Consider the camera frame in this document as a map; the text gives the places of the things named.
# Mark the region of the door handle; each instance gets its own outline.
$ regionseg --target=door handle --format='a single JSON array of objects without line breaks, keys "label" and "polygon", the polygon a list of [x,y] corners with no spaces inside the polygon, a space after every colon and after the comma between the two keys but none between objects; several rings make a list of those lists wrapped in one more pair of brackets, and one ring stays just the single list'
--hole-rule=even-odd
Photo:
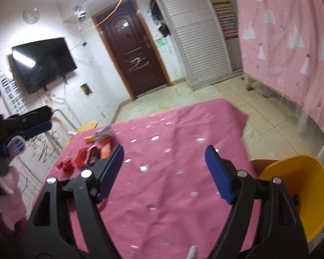
[{"label": "door handle", "polygon": [[150,42],[149,42],[149,39],[147,38],[146,35],[143,36],[143,41],[142,43],[145,43],[146,47],[149,49],[151,48],[151,45],[150,45]]}]

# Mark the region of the red fabric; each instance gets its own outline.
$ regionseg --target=red fabric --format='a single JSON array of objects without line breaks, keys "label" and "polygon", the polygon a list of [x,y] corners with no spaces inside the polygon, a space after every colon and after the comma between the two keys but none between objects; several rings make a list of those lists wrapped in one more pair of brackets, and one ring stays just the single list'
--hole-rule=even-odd
[{"label": "red fabric", "polygon": [[[241,140],[246,121],[246,114],[215,99],[113,125],[112,142],[123,145],[125,161],[101,216],[123,258],[183,259],[192,245],[199,259],[209,255],[230,206],[217,193],[205,148],[214,145],[222,158],[255,176]],[[56,164],[75,158],[93,132],[73,137]],[[48,176],[64,180],[79,172],[54,166]],[[243,249],[251,247],[258,215],[255,204]],[[78,247],[87,250],[74,211],[71,221]]]}]

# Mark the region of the pink plush toy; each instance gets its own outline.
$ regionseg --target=pink plush toy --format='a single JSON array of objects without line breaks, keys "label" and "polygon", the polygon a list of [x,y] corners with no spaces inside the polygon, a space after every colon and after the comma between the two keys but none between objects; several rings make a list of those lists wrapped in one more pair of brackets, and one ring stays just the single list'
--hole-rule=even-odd
[{"label": "pink plush toy", "polygon": [[0,187],[7,195],[0,195],[0,214],[7,228],[14,231],[14,225],[25,215],[22,193],[18,188],[19,173],[13,166],[5,176],[0,177]]}]

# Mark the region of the blue gripper pad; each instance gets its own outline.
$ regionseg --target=blue gripper pad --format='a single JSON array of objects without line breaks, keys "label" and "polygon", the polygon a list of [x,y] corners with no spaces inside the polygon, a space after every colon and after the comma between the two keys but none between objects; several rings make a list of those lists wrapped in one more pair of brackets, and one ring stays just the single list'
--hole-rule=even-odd
[{"label": "blue gripper pad", "polygon": [[229,204],[233,204],[235,196],[232,192],[232,180],[230,174],[236,172],[235,167],[232,165],[234,171],[230,170],[230,172],[227,172],[225,166],[222,164],[221,158],[218,156],[212,145],[205,149],[205,161],[221,198],[226,200]]},{"label": "blue gripper pad", "polygon": [[124,155],[124,148],[120,145],[99,179],[98,193],[96,195],[98,203],[109,196],[116,176],[124,161]]}]

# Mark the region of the green paper on wall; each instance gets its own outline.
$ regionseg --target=green paper on wall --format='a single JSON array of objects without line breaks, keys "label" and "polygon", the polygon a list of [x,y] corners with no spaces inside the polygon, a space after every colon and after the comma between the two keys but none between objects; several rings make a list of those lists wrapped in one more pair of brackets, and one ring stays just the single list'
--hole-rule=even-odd
[{"label": "green paper on wall", "polygon": [[157,46],[166,46],[167,44],[165,43],[164,38],[159,38],[155,40]]}]

